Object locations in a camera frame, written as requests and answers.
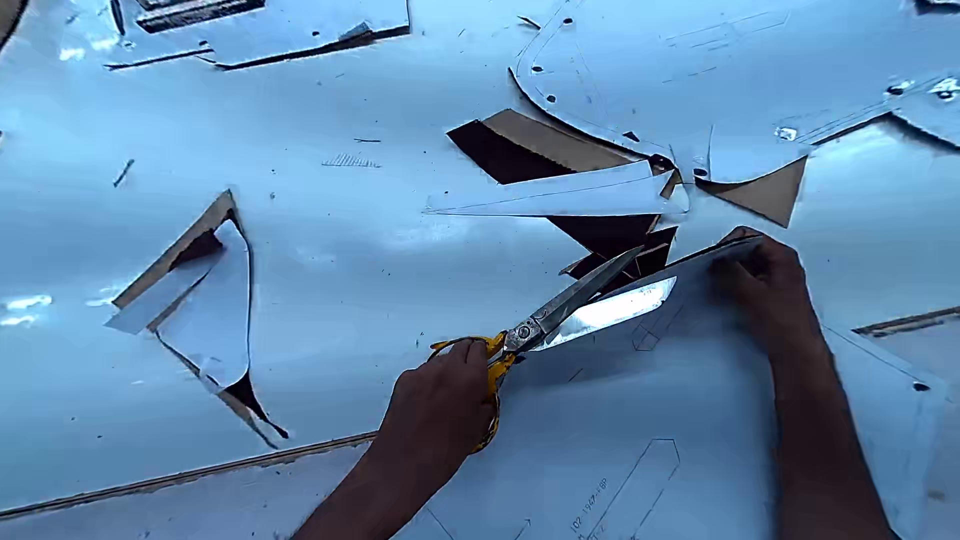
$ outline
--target hole in paper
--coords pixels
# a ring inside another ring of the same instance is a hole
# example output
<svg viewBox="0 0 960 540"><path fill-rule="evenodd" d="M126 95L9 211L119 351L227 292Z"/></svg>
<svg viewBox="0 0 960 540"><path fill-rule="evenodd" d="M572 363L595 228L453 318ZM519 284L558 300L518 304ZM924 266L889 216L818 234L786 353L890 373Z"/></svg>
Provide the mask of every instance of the hole in paper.
<svg viewBox="0 0 960 540"><path fill-rule="evenodd" d="M780 137L783 140L796 140L797 130L793 128L776 128L774 130L774 135Z"/></svg>

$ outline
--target cardboard scrap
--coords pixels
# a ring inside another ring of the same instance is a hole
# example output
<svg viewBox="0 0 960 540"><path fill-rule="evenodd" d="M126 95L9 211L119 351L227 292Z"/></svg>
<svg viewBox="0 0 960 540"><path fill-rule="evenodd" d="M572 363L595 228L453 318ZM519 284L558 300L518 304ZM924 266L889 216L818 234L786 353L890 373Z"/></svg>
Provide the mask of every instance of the cardboard scrap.
<svg viewBox="0 0 960 540"><path fill-rule="evenodd" d="M561 132L512 109L502 110L483 123L513 144L578 173L633 162L595 142Z"/></svg>
<svg viewBox="0 0 960 540"><path fill-rule="evenodd" d="M717 184L697 180L697 186L705 192L752 210L782 227L790 224L800 182L804 177L806 156L776 170L742 184Z"/></svg>

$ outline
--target table surface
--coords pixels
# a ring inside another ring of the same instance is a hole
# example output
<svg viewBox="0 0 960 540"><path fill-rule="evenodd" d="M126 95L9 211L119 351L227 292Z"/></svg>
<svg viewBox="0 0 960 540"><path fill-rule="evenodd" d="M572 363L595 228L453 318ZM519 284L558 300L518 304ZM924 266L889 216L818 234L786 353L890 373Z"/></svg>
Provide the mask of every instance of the table surface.
<svg viewBox="0 0 960 540"><path fill-rule="evenodd" d="M587 253L545 219L421 213L492 183L446 131L543 118L506 67L536 32L516 16L553 0L411 0L409 36L230 72L61 60L84 4L35 0L0 54L0 301L52 300L0 314L34 318L0 326L0 509L271 451L150 335L103 326L225 188L253 255L252 380L287 448L375 430L428 343L511 326ZM322 165L344 153L381 166ZM813 152L789 229L689 189L670 257L746 224L798 249L834 328L955 306L957 170L878 121Z"/></svg>

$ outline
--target paper pattern piece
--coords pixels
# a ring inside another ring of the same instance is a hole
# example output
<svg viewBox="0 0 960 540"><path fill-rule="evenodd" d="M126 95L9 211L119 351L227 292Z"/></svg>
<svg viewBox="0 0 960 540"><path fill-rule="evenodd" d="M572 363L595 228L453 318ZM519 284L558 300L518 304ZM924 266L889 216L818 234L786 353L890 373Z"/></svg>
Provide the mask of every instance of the paper pattern piece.
<svg viewBox="0 0 960 540"><path fill-rule="evenodd" d="M678 12L670 0L567 2L522 51L514 74L547 113L672 159L686 182L743 183L890 112L893 78L924 81L955 67L944 43L960 35L956 16L901 0L862 4L724 0ZM956 114L916 121L960 144Z"/></svg>
<svg viewBox="0 0 960 540"><path fill-rule="evenodd" d="M138 333L147 328L190 287L202 280L220 260L220 255L194 259L168 272L113 315L104 326L126 333Z"/></svg>
<svg viewBox="0 0 960 540"><path fill-rule="evenodd" d="M214 393L236 384L250 369L247 240L230 220L215 234L224 245L220 261L157 329L168 345L200 369L204 382L215 384Z"/></svg>
<svg viewBox="0 0 960 540"><path fill-rule="evenodd" d="M527 182L491 186L483 191L453 193L427 213L459 215L592 215L682 213L689 206L660 196L670 174L656 177L646 161Z"/></svg>
<svg viewBox="0 0 960 540"><path fill-rule="evenodd" d="M135 0L120 0L124 13L143 13ZM263 8L149 34L138 24L127 25L127 38L137 46L118 50L111 60L129 64L195 50L198 43L213 52L210 60L224 67L301 58L321 54L337 43L408 34L406 0L300 2L271 0Z"/></svg>

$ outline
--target yellow scissor handle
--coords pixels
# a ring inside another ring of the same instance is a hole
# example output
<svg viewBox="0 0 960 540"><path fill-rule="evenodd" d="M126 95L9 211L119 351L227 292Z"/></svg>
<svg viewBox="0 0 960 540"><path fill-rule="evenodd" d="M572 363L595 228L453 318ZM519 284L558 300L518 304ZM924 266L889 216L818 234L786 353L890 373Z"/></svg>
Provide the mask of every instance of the yellow scissor handle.
<svg viewBox="0 0 960 540"><path fill-rule="evenodd" d="M503 350L503 342L506 338L507 332L502 331L501 333L497 334L496 337L471 335L468 337L451 339L449 341L441 341L440 343L434 343L430 346L430 348L433 349L433 353L430 355L430 358L433 358L439 354L440 351L458 341L463 341L464 339L482 339L487 343L487 360L489 360ZM476 454L486 448L487 445L490 444L490 441L493 440L493 436L496 435L497 428L500 427L500 396L497 394L497 390L500 387L503 376L510 371L510 368L514 365L514 362L516 362L516 355L513 353L507 353L506 355L487 364L487 399L493 402L493 419L490 421L490 426L487 428L487 433L483 436L483 439L477 444L477 446L473 448L473 451L470 452L471 454Z"/></svg>

